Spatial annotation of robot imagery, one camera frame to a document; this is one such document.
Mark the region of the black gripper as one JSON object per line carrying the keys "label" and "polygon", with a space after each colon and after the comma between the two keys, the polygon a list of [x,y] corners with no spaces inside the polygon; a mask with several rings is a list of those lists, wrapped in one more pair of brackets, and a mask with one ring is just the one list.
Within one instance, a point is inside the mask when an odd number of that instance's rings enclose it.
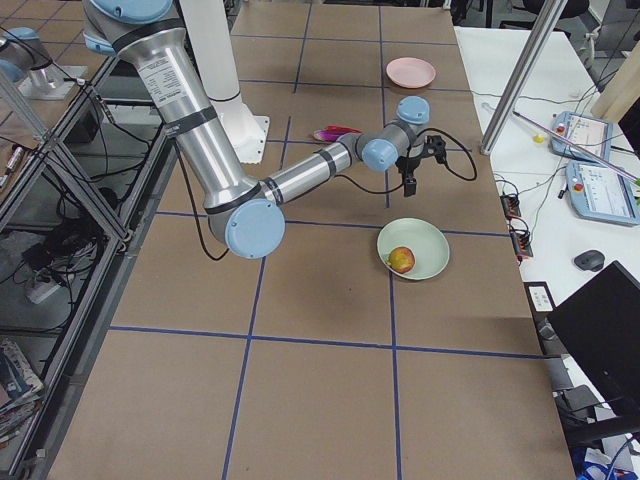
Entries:
{"label": "black gripper", "polygon": [[413,156],[400,156],[395,165],[402,177],[402,188],[404,196],[413,196],[417,191],[417,179],[415,178],[415,170],[420,166],[423,154],[419,153]]}

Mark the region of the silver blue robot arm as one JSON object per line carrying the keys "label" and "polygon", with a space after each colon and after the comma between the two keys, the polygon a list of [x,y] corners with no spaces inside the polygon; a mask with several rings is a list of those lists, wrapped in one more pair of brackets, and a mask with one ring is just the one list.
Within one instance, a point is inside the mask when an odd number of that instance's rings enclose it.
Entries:
{"label": "silver blue robot arm", "polygon": [[248,175],[227,134],[250,120],[242,102],[220,1],[86,1],[88,48],[132,64],[204,193],[214,237],[234,254],[262,258],[285,231],[282,204],[362,161],[384,172],[424,143],[430,106],[409,96],[380,132],[349,133],[262,180]]}

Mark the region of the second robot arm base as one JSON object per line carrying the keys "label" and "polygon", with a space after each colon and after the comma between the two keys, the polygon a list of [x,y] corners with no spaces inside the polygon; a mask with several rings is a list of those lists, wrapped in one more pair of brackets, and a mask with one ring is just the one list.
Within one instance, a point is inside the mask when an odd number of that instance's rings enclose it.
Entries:
{"label": "second robot arm base", "polygon": [[17,27],[1,34],[1,71],[28,99],[63,100],[87,67],[57,64],[33,29]]}

